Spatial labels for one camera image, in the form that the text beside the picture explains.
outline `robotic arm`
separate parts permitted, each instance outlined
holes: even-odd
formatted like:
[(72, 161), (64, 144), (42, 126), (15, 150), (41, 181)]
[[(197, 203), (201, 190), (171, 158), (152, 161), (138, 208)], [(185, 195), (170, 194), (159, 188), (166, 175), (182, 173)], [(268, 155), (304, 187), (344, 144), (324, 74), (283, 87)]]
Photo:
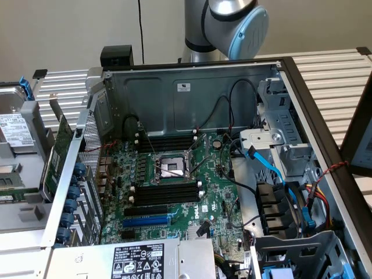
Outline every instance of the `robotic arm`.
[(185, 0), (185, 49), (182, 62), (253, 58), (269, 26), (257, 0)]

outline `warning label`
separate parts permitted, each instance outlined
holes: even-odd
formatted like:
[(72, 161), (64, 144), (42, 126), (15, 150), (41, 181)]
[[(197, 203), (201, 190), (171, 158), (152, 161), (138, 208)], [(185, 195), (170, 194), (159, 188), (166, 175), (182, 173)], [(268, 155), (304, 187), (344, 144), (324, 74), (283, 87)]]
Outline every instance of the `warning label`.
[(164, 244), (115, 248), (111, 278), (164, 278)]
[(0, 128), (11, 147), (34, 145), (26, 121), (20, 113), (0, 115)]

